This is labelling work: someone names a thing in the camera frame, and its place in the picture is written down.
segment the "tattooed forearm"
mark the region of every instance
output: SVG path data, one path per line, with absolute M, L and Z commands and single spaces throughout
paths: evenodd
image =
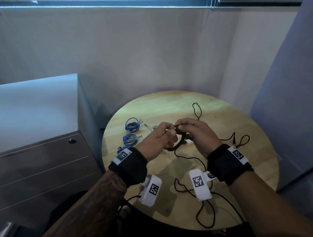
M 122 179 L 108 170 L 43 236 L 104 236 L 126 191 Z

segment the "white plastic mount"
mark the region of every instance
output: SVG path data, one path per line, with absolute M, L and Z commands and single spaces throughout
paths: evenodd
M 141 183 L 144 190 L 140 192 L 141 197 L 138 199 L 142 204 L 151 207 L 156 201 L 159 190 L 162 185 L 162 180 L 155 175 L 148 175 L 145 182 Z
M 204 201 L 212 198 L 208 182 L 215 179 L 208 176 L 208 171 L 203 172 L 200 169 L 193 169 L 189 171 L 189 176 L 193 189 L 195 190 L 196 197 L 199 201 Z

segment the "hand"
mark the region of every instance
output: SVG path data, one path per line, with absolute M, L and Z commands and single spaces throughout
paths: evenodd
M 192 140 L 205 158 L 223 144 L 215 132 L 203 121 L 185 118 L 178 120 L 175 125 L 179 125 L 178 129 L 182 132 L 190 133 L 187 134 L 186 139 Z
M 141 152 L 148 162 L 161 154 L 163 149 L 173 147 L 174 143 L 178 141 L 172 126 L 173 124 L 170 123 L 160 123 L 152 133 L 136 146 L 136 149 Z

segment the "round table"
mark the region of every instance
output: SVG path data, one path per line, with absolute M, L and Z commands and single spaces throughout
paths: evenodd
M 142 119 L 143 123 L 136 134 L 146 137 L 151 131 L 144 126 L 144 123 L 153 126 L 163 121 L 175 123 L 178 119 L 186 117 L 197 119 L 192 108 L 194 102 L 197 102 L 202 109 L 200 120 L 205 121 L 220 139 L 228 139 L 233 132 L 236 132 L 236 143 L 239 144 L 243 135 L 250 136 L 250 141 L 238 150 L 249 159 L 255 172 L 276 190 L 279 178 L 277 155 L 261 128 L 249 116 L 230 104 L 209 95 L 189 91 L 161 91 L 144 95 L 119 109 L 109 121 L 103 135 L 102 156 L 105 168 L 108 168 L 110 161 L 116 156 L 117 148 L 123 146 L 122 137 L 129 133 L 125 130 L 127 119 L 131 117 Z M 197 114 L 200 114 L 197 105 L 195 109 Z M 232 146 L 232 139 L 225 143 Z M 206 164 L 206 159 L 197 151 L 194 144 L 182 145 L 176 153 L 186 157 L 198 157 Z M 163 223 L 184 229 L 206 230 L 196 220 L 202 202 L 189 193 L 179 193 L 174 189 L 175 178 L 191 189 L 192 183 L 188 171 L 195 168 L 203 170 L 203 165 L 196 159 L 177 158 L 174 152 L 163 151 L 147 165 L 148 174 L 154 174 L 162 179 L 155 204 L 147 207 L 137 199 L 132 199 L 130 202 L 143 213 Z M 138 195 L 139 189 L 139 184 L 131 186 L 125 198 Z M 224 182 L 214 180 L 211 191 L 226 197 L 244 217 Z M 209 201 L 216 211 L 215 226 L 212 229 L 225 229 L 241 224 L 236 212 L 224 199 L 218 195 L 212 196 Z M 213 211 L 207 202 L 199 215 L 199 220 L 206 226 L 212 224 Z

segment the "forearm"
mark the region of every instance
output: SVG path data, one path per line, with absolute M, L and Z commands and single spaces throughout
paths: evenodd
M 43 236 L 104 236 L 126 191 L 122 179 L 108 170 Z
M 229 187 L 256 236 L 312 236 L 313 225 L 256 173 L 246 171 Z

